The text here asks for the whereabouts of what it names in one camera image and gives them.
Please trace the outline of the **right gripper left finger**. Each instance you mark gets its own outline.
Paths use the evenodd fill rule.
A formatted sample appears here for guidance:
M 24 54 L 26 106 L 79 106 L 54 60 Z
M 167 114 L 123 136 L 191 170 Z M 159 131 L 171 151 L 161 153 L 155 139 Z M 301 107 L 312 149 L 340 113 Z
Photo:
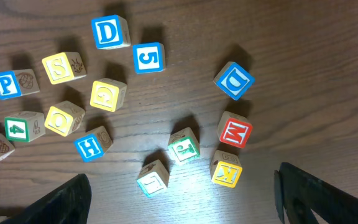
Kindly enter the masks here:
M 86 224 L 92 191 L 85 174 L 78 174 L 26 208 L 0 208 L 3 223 Z

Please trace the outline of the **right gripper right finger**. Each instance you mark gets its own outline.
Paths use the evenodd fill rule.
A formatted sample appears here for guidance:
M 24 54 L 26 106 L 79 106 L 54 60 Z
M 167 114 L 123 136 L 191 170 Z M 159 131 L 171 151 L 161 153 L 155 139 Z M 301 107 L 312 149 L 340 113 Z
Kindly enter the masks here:
M 358 223 L 358 198 L 283 162 L 274 171 L 275 207 L 282 223 Z

